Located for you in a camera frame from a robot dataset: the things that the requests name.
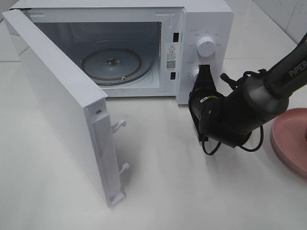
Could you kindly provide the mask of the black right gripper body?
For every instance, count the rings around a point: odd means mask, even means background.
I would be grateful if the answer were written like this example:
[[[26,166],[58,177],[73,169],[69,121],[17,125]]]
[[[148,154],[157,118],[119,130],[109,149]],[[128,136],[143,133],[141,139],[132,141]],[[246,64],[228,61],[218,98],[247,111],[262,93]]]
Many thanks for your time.
[[[199,134],[223,134],[224,96],[214,83],[195,83],[189,97],[189,110]]]

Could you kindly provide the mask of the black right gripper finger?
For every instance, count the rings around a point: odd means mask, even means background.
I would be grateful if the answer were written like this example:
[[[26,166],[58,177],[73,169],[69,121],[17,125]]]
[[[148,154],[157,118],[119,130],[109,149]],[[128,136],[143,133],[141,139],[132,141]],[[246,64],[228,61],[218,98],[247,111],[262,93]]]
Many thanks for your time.
[[[195,82],[201,84],[214,84],[210,65],[199,65],[199,72]]]

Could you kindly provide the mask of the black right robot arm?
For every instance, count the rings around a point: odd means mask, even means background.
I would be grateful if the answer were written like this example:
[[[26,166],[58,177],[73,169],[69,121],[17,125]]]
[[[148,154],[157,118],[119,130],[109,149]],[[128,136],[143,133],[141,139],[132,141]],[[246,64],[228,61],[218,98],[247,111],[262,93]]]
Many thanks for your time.
[[[220,78],[232,89],[228,96],[216,90],[210,65],[199,65],[189,95],[198,140],[242,146],[253,130],[284,113],[292,93],[306,85],[307,37],[269,70],[246,71],[238,80],[225,73]]]

